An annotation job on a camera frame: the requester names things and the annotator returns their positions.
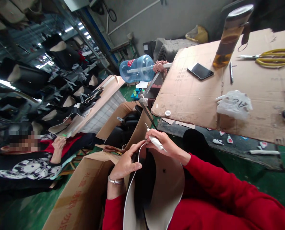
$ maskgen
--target smartphone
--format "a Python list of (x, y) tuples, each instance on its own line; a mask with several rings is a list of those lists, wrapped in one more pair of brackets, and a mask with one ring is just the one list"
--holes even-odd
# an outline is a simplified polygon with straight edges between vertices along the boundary
[(200, 65), (199, 63), (196, 63), (190, 68), (187, 68), (187, 71), (191, 72), (201, 80), (208, 78), (212, 75), (214, 75), (214, 72), (205, 68), (204, 66)]

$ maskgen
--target gray wall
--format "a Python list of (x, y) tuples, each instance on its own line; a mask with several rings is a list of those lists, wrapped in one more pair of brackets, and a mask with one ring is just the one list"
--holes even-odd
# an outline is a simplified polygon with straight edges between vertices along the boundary
[[(109, 22), (109, 32), (141, 11), (155, 0), (105, 0), (108, 8), (117, 15), (117, 22)], [(185, 36), (197, 24), (202, 25), (212, 38), (222, 7), (232, 0), (167, 0), (168, 5), (157, 3), (141, 13), (109, 37), (116, 46), (127, 41), (127, 34), (134, 32), (140, 55), (144, 54), (143, 43), (158, 37), (176, 39)], [(98, 15), (102, 27), (106, 29), (105, 15)]]

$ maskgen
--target blue pipe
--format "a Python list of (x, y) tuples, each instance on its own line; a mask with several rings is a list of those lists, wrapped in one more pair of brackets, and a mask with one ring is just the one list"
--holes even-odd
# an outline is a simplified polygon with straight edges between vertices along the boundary
[[(87, 7), (83, 8), (85, 14), (87, 15), (87, 17), (89, 18), (90, 22), (92, 23), (92, 25), (94, 26), (94, 28), (97, 30), (100, 38), (102, 39), (102, 41), (104, 42), (104, 45), (107, 47), (108, 50), (111, 50), (109, 44), (106, 42), (105, 38), (103, 37), (102, 33), (100, 32), (95, 20), (92, 18), (92, 16), (90, 15), (90, 13), (88, 12)], [(116, 58), (116, 56), (114, 54), (112, 54), (113, 59), (115, 60), (115, 62), (118, 64), (118, 60)]]

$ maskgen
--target silver bracelet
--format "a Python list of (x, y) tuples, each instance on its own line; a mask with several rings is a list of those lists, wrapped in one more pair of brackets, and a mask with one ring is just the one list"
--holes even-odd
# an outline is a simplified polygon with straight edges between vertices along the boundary
[(124, 183), (124, 179), (120, 179), (120, 180), (111, 180), (110, 176), (107, 177), (108, 181), (113, 183), (113, 184), (123, 184)]

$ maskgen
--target person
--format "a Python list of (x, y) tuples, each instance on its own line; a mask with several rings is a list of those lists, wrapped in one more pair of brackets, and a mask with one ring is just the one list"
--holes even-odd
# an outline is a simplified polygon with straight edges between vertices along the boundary
[(82, 148), (103, 143), (94, 133), (78, 133), (66, 139), (40, 140), (29, 122), (25, 131), (9, 135), (0, 148), (0, 195), (10, 199), (48, 192), (63, 166)]
[[(276, 199), (199, 158), (219, 163), (200, 132), (194, 129), (185, 132), (183, 145), (186, 151), (166, 133), (151, 129), (146, 133), (147, 141), (150, 141), (150, 135), (158, 138), (167, 151), (160, 153), (178, 160), (185, 172), (184, 193), (168, 230), (285, 229), (285, 208)], [(125, 176), (142, 168), (139, 162), (131, 162), (131, 156), (144, 143), (141, 141), (124, 153), (109, 175), (111, 180), (122, 182)], [(146, 147), (157, 149), (152, 143)], [(108, 181), (107, 188), (103, 230), (123, 229), (125, 185)]]

